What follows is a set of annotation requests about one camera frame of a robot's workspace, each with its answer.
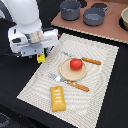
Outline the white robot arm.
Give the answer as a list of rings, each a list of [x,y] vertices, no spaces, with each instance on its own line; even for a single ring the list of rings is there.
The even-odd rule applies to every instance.
[[[0,17],[15,23],[8,40],[16,56],[40,54],[59,43],[57,29],[43,31],[36,0],[0,0]]]

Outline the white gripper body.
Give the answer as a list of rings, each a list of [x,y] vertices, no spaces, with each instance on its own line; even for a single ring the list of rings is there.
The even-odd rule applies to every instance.
[[[59,44],[58,30],[53,28],[40,29],[32,34],[23,34],[14,26],[8,30],[8,39],[12,52],[21,57],[39,54],[44,48]]]

